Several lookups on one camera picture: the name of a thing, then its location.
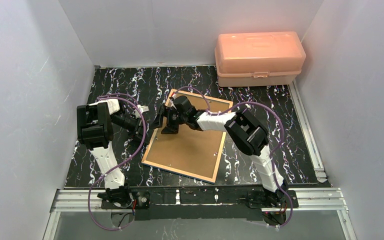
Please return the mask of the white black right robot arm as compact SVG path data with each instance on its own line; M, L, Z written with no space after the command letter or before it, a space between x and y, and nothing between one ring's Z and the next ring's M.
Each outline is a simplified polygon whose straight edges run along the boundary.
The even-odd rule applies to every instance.
M197 109L183 95L171 100L171 106L160 106L150 129L161 129L162 134L177 134L180 125L187 125L196 131L225 132L236 148L249 156L266 193L278 200L286 196L288 186L273 161L269 131L253 113L246 108L235 112Z

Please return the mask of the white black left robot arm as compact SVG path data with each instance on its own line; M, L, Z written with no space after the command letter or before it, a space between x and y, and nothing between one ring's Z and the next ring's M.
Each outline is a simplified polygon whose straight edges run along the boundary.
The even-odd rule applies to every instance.
M122 99L115 96L76 108L77 140L93 155L103 174L105 192L98 197L110 203L127 205L134 200L114 154L113 124L127 130L129 137L139 142L140 148L149 143L143 116L148 108L137 103L134 108L134 114L126 113Z

